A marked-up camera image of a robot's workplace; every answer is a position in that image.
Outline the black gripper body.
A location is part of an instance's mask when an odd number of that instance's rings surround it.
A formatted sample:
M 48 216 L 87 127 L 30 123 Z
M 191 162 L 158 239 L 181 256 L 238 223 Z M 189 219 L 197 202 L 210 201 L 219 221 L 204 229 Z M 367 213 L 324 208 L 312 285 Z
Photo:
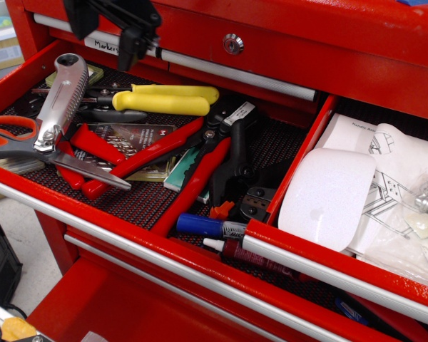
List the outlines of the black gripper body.
M 98 28 L 100 16 L 121 30 L 134 26 L 152 31 L 162 23 L 161 15 L 150 1 L 87 1 L 87 6 L 90 11 L 88 32 Z

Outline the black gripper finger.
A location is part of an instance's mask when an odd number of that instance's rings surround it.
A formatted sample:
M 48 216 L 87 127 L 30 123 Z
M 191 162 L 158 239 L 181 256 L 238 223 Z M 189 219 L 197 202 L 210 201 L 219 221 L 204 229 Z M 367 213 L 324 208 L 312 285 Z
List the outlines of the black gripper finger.
M 91 1 L 64 0 L 63 5 L 71 30 L 77 39 L 85 39 L 98 28 L 99 15 Z
M 155 29 L 144 29 L 129 26 L 122 30 L 119 39 L 118 67 L 119 71 L 129 71 L 136 61 L 143 59 L 148 50 L 157 48 L 160 36 Z

